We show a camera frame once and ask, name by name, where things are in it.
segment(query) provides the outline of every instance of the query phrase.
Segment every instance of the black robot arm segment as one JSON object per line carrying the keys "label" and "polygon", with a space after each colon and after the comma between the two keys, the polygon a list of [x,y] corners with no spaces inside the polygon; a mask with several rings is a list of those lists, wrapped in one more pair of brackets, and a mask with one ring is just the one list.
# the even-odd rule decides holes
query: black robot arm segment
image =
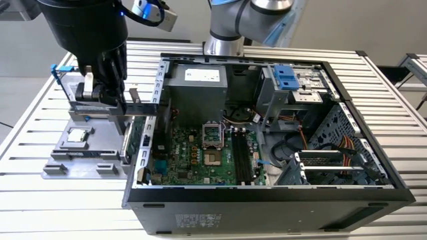
{"label": "black robot arm segment", "polygon": [[95,106],[127,110],[124,80],[127,79],[128,29],[126,16],[156,27],[164,20],[159,0],[147,1],[159,8],[160,20],[135,15],[120,0],[38,0],[59,45],[78,60],[84,82],[78,86],[75,100]]}

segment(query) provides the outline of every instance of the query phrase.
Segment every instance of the metal frame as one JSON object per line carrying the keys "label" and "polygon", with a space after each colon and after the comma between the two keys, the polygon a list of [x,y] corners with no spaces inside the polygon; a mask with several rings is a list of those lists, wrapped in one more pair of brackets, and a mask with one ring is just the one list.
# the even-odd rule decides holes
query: metal frame
{"label": "metal frame", "polygon": [[[202,46],[190,43],[130,41],[127,47],[130,74],[126,85],[127,88],[136,87],[142,100],[148,102],[152,98],[160,53],[200,54]],[[303,234],[298,237],[305,239],[349,238],[350,240],[359,240],[367,237],[379,240],[398,240],[402,238],[418,240],[427,238],[427,210],[425,207],[427,203],[427,164],[425,161],[427,160],[427,133],[419,125],[419,120],[415,119],[414,113],[406,110],[406,108],[413,107],[402,101],[402,96],[387,89],[385,78],[378,77],[377,72],[373,70],[377,67],[373,64],[367,64],[355,51],[294,48],[271,49],[247,46],[245,53],[247,57],[330,62],[338,78],[353,97],[354,106],[358,111],[361,111],[366,124],[417,198],[415,204],[405,207],[391,215],[385,216],[370,223],[369,226],[359,228],[351,233],[329,232],[322,235]],[[75,59],[71,58],[70,54],[63,60],[62,65],[63,64],[76,65]],[[126,99],[131,102],[131,95],[127,95]],[[112,236],[140,238],[146,232],[142,230],[139,224],[138,226],[131,224],[126,228],[120,227],[120,229],[130,229],[132,231],[114,231],[119,229],[118,220],[123,220],[126,210],[102,210],[120,207],[119,201],[122,199],[122,193],[118,194],[118,190],[124,189],[124,181],[118,182],[120,185],[112,185],[100,180],[96,180],[96,184],[94,182],[95,180],[84,180],[84,183],[80,180],[72,180],[67,185],[64,185],[64,180],[40,181],[39,173],[43,171],[46,160],[50,157],[51,150],[60,137],[60,134],[52,132],[52,130],[62,131],[62,128],[66,127],[70,119],[68,106],[68,101],[60,91],[60,87],[54,84],[54,79],[50,78],[35,101],[31,103],[23,117],[18,121],[16,127],[0,145],[0,172],[4,173],[4,176],[0,176],[0,181],[6,181],[12,177],[16,178],[16,180],[11,179],[11,182],[8,181],[8,183],[0,184],[0,190],[6,191],[0,192],[4,203],[0,209],[3,211],[14,211],[8,212],[8,214],[16,214],[16,219],[24,217],[22,214],[26,214],[26,211],[23,212],[22,210],[40,210],[36,212],[31,211],[31,216],[36,216],[38,212],[42,214],[40,216],[43,216],[42,218],[31,219],[39,221],[39,223],[46,223],[43,231],[47,232],[38,233],[39,236],[51,237],[54,232],[50,231],[74,230],[63,233],[55,232],[55,235],[63,236],[62,234],[64,234],[64,236],[67,235],[68,237],[72,235],[78,238],[88,238],[92,234],[96,234],[98,237],[106,238],[111,238]],[[28,184],[28,181],[23,182],[23,179],[31,179],[30,181],[39,184]],[[86,198],[87,203],[82,205],[80,201],[76,203],[70,201],[70,196]],[[26,206],[22,201],[19,201],[23,197],[34,199]],[[56,199],[55,206],[48,206],[44,201],[51,202],[52,198]],[[87,213],[79,212],[82,216],[82,226],[74,224],[74,228],[71,229],[68,227],[56,228],[54,226],[55,224],[51,223],[56,223],[60,220],[66,221],[67,216],[70,216],[68,213],[75,214],[79,210],[67,210],[63,211],[60,215],[51,215],[52,212],[56,212],[48,211],[51,209],[92,210]],[[103,220],[103,226],[83,224],[86,223],[86,216],[90,216],[88,221],[91,221],[91,223],[96,222],[94,218],[99,216],[99,219]],[[14,218],[8,218],[8,220],[11,224],[15,223]],[[128,220],[135,223],[135,216],[130,216]],[[22,226],[19,229],[16,228],[16,232],[30,231],[30,228],[28,230],[26,228],[30,224],[16,222],[16,226],[18,225]],[[10,234],[23,238],[23,234],[26,233]],[[295,235],[286,233],[273,233],[269,235],[245,234],[239,236],[223,235],[224,239],[295,239],[295,237]]]}

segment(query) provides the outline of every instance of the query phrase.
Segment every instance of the gray wall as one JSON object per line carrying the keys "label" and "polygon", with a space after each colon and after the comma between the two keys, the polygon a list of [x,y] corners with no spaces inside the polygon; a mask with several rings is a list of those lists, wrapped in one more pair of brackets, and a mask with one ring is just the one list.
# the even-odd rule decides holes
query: gray wall
{"label": "gray wall", "polygon": [[291,48],[365,50],[379,65],[427,54],[427,0],[309,0]]}

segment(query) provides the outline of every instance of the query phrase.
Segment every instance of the slotted aluminum table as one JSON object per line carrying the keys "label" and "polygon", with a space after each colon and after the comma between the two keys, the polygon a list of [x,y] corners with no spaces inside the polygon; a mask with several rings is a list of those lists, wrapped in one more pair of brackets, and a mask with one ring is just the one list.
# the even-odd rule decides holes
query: slotted aluminum table
{"label": "slotted aluminum table", "polygon": [[[202,54],[191,43],[128,42],[126,89],[150,101],[160,53]],[[249,46],[249,57],[329,61],[417,202],[351,233],[206,235],[192,239],[427,239],[427,124],[369,57],[355,51]],[[62,65],[76,65],[71,54]],[[0,146],[0,239],[150,239],[122,209],[126,180],[44,180],[51,150],[70,119],[51,77]]]}
{"label": "slotted aluminum table", "polygon": [[407,53],[399,63],[399,67],[407,67],[415,77],[427,86],[427,55]]}

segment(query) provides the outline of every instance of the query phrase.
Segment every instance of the black cable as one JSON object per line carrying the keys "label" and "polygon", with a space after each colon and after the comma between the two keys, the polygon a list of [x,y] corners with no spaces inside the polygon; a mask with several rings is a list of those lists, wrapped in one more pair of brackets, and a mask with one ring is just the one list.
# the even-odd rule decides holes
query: black cable
{"label": "black cable", "polygon": [[407,81],[409,81],[413,77],[414,77],[414,74],[413,74],[413,76],[410,76],[410,77],[402,82],[402,84],[401,84],[395,89],[399,89],[399,88],[403,86],[403,84],[406,84]]}
{"label": "black cable", "polygon": [[271,147],[271,149],[270,149],[270,154],[271,154],[271,156],[273,156],[271,161],[275,162],[275,163],[274,163],[275,165],[279,165],[279,164],[278,164],[278,161],[283,162],[283,161],[286,161],[286,160],[290,160],[290,159],[281,158],[281,157],[277,156],[275,151],[277,151],[277,148],[278,148],[279,146],[285,145],[285,146],[286,146],[289,149],[291,149],[294,152],[298,152],[298,151],[302,150],[302,148],[299,148],[299,147],[297,147],[297,146],[294,146],[294,145],[291,145],[291,144],[289,143],[289,140],[290,140],[293,137],[299,136],[299,135],[301,135],[299,132],[291,132],[291,133],[289,133],[289,134],[285,136],[285,139],[281,140],[279,142],[277,142],[275,145]]}
{"label": "black cable", "polygon": [[160,11],[160,21],[150,21],[144,18],[142,18],[140,16],[138,16],[130,9],[127,9],[127,7],[122,4],[120,1],[118,1],[118,6],[119,6],[119,10],[124,13],[124,15],[132,19],[135,22],[148,26],[148,27],[158,27],[164,19],[166,19],[166,10],[162,6],[162,4],[159,3],[159,1],[147,1],[148,4],[152,3],[154,5],[156,5],[159,7],[159,11]]}
{"label": "black cable", "polygon": [[6,124],[4,122],[0,121],[0,124],[10,127],[11,129],[14,128],[14,126],[11,126],[10,124]]}
{"label": "black cable", "polygon": [[423,106],[423,104],[425,104],[425,100],[423,101],[421,101],[421,103],[418,104],[418,107],[415,108],[415,110],[418,111],[418,110],[421,110],[421,108],[422,108],[422,106]]}

